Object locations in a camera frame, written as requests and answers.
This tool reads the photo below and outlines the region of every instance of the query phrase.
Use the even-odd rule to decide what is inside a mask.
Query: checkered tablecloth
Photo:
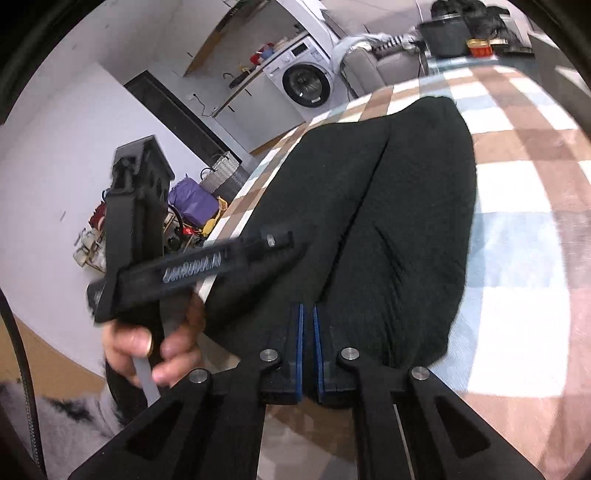
[[[448,353],[430,368],[546,478],[562,479],[591,443],[591,145],[532,80],[502,66],[457,69],[324,113],[269,152],[210,241],[240,234],[308,130],[425,95],[456,102],[478,174],[466,292]],[[204,299],[213,281],[198,286]],[[270,407],[259,476],[356,478],[352,431],[347,412]]]

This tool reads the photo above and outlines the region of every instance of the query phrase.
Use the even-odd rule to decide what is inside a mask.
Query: silver bolt
[[[203,383],[207,380],[207,370],[203,368],[196,368],[189,373],[189,380],[193,383]]]
[[[410,371],[410,374],[417,380],[426,380],[430,375],[429,370],[427,370],[425,367],[414,367]]]
[[[279,358],[279,354],[272,348],[266,348],[265,350],[261,351],[261,353],[259,353],[259,358],[264,362],[272,362],[273,360],[277,360]]]
[[[340,356],[345,360],[357,360],[359,358],[359,350],[352,346],[348,346],[340,351]]]

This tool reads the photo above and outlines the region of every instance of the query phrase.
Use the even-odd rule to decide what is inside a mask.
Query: kitchen cabinet
[[[163,32],[158,56],[184,76],[230,7],[222,0],[183,0]]]
[[[244,86],[215,120],[248,152],[304,122],[287,96],[263,73]]]

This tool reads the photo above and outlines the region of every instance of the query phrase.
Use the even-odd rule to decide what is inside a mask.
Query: folded black garment
[[[206,333],[244,356],[286,322],[290,303],[323,301],[360,351],[392,367],[432,363],[462,298],[475,196],[472,137],[449,98],[311,130],[242,232],[313,224],[307,246],[218,277]],[[305,377],[312,369],[305,358]]]

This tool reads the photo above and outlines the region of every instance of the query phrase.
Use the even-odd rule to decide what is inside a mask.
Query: bed
[[[240,234],[306,131],[389,115],[425,95],[456,102],[478,175],[464,298],[447,354],[429,367],[547,479],[563,479],[591,443],[591,144],[532,80],[503,66],[457,69],[324,113],[269,152],[208,241]],[[213,282],[197,286],[202,298]],[[235,365],[201,343],[210,368]],[[268,407],[258,474],[355,479],[350,412]]]

